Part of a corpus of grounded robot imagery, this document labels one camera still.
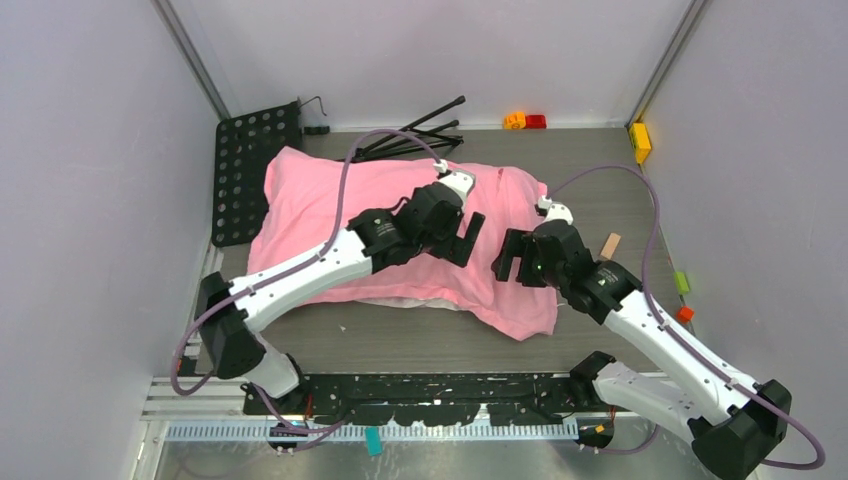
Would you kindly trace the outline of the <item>white pillow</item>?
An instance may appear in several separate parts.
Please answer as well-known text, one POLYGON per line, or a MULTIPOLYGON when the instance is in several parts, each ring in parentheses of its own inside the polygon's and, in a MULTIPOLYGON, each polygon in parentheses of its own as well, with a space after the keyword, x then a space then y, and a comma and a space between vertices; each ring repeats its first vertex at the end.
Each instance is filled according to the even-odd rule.
POLYGON ((414 299, 414 298, 403 298, 403 297, 392 297, 392 298, 367 298, 360 299, 360 303, 376 305, 376 306, 384 306, 390 308, 437 308, 437 309, 445 309, 450 311, 461 311, 461 308, 457 306, 455 303, 452 303, 448 300, 434 298, 434 299, 414 299))

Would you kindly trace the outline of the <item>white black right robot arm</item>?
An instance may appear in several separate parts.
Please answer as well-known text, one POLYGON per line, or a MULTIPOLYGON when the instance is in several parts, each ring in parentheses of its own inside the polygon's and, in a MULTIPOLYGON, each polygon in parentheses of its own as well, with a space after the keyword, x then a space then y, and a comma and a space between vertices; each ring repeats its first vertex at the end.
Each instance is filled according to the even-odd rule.
POLYGON ((491 269, 496 280, 551 287, 574 310, 627 340, 670 379, 646 377, 595 351, 573 367, 571 397, 637 413, 688 442, 720 479, 744 479, 782 442, 792 397, 778 381, 757 382, 710 352, 611 260, 596 260, 564 220, 508 229, 491 269))

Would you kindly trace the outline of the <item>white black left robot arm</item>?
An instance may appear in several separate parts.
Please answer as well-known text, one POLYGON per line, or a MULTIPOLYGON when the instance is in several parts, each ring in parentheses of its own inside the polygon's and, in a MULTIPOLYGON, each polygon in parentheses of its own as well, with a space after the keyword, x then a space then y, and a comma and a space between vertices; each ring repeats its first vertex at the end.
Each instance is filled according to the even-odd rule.
POLYGON ((422 253, 467 265, 485 220, 473 213, 458 230, 475 179, 456 171, 413 191, 398 211, 373 208, 351 219, 328 242, 264 271, 231 281, 218 272, 202 279, 200 337, 219 379, 243 377, 284 414, 298 412, 307 389, 292 358, 260 334, 284 313, 317 295, 422 253))

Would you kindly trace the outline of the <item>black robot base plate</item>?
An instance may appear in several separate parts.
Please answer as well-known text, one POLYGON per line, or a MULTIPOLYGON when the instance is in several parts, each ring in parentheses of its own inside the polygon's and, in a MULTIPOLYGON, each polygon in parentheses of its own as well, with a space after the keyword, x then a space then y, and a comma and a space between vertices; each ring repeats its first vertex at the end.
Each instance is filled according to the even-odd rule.
POLYGON ((587 384, 552 373, 312 374, 272 404, 320 426, 465 426, 482 413, 493 426, 554 425, 609 410, 587 384))

